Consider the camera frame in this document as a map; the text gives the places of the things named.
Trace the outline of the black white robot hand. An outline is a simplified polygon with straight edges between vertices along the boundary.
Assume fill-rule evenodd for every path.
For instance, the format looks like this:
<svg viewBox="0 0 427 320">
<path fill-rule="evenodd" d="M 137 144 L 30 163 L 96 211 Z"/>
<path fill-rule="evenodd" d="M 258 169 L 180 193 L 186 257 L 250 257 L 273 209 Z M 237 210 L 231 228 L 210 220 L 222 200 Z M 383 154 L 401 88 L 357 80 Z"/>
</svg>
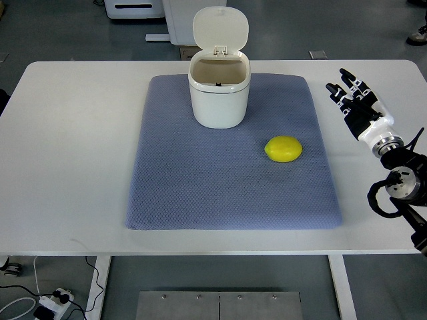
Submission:
<svg viewBox="0 0 427 320">
<path fill-rule="evenodd" d="M 393 116 L 375 92 L 348 70 L 341 68 L 340 74 L 348 90 L 332 83 L 328 83 L 326 89 L 354 138 L 367 144 L 377 158 L 403 147 L 402 138 L 393 129 Z"/>
</svg>

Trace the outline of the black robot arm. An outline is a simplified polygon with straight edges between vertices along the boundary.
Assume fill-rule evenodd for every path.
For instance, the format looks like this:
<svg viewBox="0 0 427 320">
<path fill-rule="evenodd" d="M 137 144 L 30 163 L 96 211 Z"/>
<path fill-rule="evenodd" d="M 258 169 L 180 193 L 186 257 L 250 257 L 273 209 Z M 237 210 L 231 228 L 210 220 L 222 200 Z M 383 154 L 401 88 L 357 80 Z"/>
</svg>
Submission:
<svg viewBox="0 0 427 320">
<path fill-rule="evenodd" d="M 385 137 L 374 144 L 373 152 L 389 174 L 371 186 L 367 199 L 378 215 L 388 219 L 405 218 L 414 230 L 411 240 L 415 249 L 425 255 L 426 220 L 414 209 L 426 206 L 426 156 L 414 151 L 423 131 L 419 130 L 407 145 L 396 136 Z M 387 213 L 380 208 L 376 195 L 381 188 L 389 194 L 396 212 Z"/>
</svg>

